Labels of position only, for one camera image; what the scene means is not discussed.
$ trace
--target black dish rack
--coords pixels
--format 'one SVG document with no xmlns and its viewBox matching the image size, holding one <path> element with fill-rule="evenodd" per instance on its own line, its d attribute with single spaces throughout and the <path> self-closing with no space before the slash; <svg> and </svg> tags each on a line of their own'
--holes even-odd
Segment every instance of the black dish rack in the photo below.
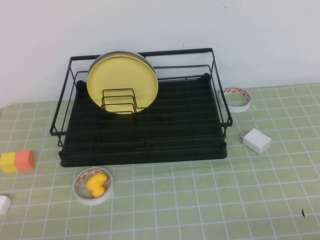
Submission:
<svg viewBox="0 0 320 240">
<path fill-rule="evenodd" d="M 137 106 L 133 104 L 133 114 L 117 114 L 104 110 L 104 104 L 97 106 L 83 81 L 99 55 L 71 57 L 50 128 L 50 134 L 58 136 L 58 146 L 62 147 L 59 156 L 63 167 L 227 156 L 226 130 L 233 120 L 228 106 L 225 104 L 222 110 L 218 104 L 222 86 L 212 48 L 139 54 L 149 62 L 166 57 L 168 62 L 188 62 L 190 58 L 201 64 L 176 65 L 166 61 L 165 65 L 157 66 L 151 62 L 159 86 L 155 101 L 142 111 L 136 112 Z M 134 91 L 131 97 L 135 103 Z"/>
</svg>

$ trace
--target white block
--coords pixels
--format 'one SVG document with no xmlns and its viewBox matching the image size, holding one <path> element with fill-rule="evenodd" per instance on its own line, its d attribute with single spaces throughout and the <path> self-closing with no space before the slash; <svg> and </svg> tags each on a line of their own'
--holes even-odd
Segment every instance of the white block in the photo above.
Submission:
<svg viewBox="0 0 320 240">
<path fill-rule="evenodd" d="M 5 215 L 10 207 L 11 200 L 7 196 L 0 196 L 0 214 Z"/>
<path fill-rule="evenodd" d="M 270 146 L 271 141 L 270 137 L 254 128 L 243 137 L 242 143 L 258 154 L 261 154 Z"/>
</svg>

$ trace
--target yellow rubber duck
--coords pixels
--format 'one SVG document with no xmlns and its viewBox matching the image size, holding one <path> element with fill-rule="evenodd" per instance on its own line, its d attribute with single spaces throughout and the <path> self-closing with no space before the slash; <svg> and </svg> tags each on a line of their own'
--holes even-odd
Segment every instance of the yellow rubber duck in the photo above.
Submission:
<svg viewBox="0 0 320 240">
<path fill-rule="evenodd" d="M 106 190 L 103 187 L 103 184 L 107 180 L 108 178 L 106 175 L 104 175 L 103 173 L 98 173 L 89 179 L 85 187 L 88 191 L 91 192 L 92 196 L 98 198 L 105 193 Z"/>
</svg>

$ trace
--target green cutting mat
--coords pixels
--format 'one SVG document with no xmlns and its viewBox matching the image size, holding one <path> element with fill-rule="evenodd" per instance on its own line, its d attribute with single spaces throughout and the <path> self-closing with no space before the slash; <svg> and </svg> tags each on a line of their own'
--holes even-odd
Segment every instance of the green cutting mat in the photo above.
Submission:
<svg viewBox="0 0 320 240">
<path fill-rule="evenodd" d="M 57 103 L 3 109 L 0 153 L 32 150 L 36 165 L 0 173 L 12 200 L 0 239 L 319 240 L 320 83 L 248 91 L 252 107 L 232 114 L 226 159 L 106 166 L 114 195 L 93 207 L 71 193 L 85 167 L 60 166 L 49 134 Z M 241 142 L 252 128 L 272 138 L 262 155 Z"/>
</svg>

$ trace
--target yellow plate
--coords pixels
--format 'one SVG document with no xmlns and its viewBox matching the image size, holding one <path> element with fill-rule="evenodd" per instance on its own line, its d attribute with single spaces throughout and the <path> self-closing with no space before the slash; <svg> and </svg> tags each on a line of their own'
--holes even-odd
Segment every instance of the yellow plate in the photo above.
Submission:
<svg viewBox="0 0 320 240">
<path fill-rule="evenodd" d="M 98 106 L 117 114 L 142 111 L 158 93 L 154 70 L 143 61 L 126 55 L 99 61 L 90 70 L 86 85 L 90 97 Z"/>
</svg>

